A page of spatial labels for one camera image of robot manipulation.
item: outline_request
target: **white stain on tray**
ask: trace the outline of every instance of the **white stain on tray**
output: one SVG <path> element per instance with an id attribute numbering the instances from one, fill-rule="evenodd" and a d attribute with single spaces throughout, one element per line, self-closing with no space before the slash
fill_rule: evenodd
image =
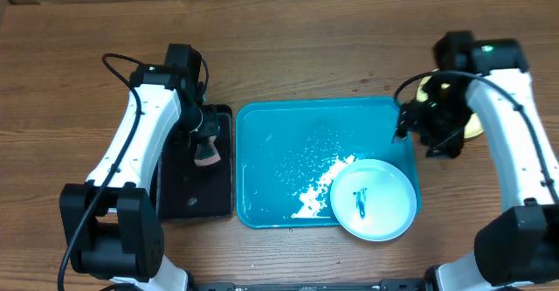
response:
<path id="1" fill-rule="evenodd" d="M 328 171 L 321 175 L 321 178 L 315 182 L 316 184 L 309 184 L 307 189 L 299 194 L 299 200 L 303 203 L 303 206 L 299 212 L 292 214 L 291 218 L 330 218 L 318 216 L 319 212 L 328 206 L 326 203 L 327 197 L 324 195 L 328 193 L 338 174 L 354 161 L 354 156 L 348 156 L 344 160 L 340 160 L 339 156 L 336 156 L 332 160 Z"/>

